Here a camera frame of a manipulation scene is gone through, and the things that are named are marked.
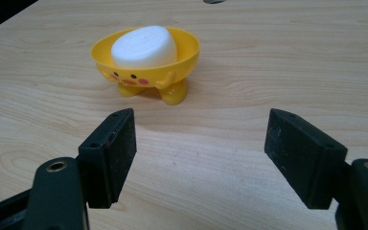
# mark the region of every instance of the yellow bowl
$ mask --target yellow bowl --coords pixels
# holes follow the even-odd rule
[[[185,78],[196,67],[199,56],[199,41],[189,32],[166,27],[177,47],[177,62],[146,69],[126,69],[113,64],[111,47],[122,35],[137,28],[111,34],[94,44],[91,57],[100,73],[109,81],[117,81],[122,96],[137,95],[146,88],[155,87],[166,104],[180,104],[187,95]]]

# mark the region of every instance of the white soap bar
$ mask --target white soap bar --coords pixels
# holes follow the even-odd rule
[[[143,27],[119,37],[111,54],[116,66],[126,69],[151,68],[177,61],[170,32],[161,26]]]

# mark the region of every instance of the table surface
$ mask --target table surface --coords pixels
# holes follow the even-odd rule
[[[179,105],[122,98],[90,56],[130,27],[172,26],[201,51]],[[0,200],[132,107],[138,150],[120,202],[91,229],[336,229],[264,153],[270,108],[305,118],[368,158],[368,1],[38,1],[0,25]]]

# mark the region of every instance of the wood grain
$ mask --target wood grain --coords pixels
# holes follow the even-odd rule
[[[179,105],[122,98],[89,56],[130,27],[195,34]],[[368,158],[368,1],[38,1],[0,25],[0,200],[32,186],[111,112],[135,110],[138,152],[120,202],[91,229],[336,229],[263,151],[269,109],[304,117]]]

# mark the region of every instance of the soap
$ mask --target soap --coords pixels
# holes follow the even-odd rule
[[[170,32],[162,26],[147,26],[119,37],[111,48],[115,66],[126,69],[159,67],[177,61]]]

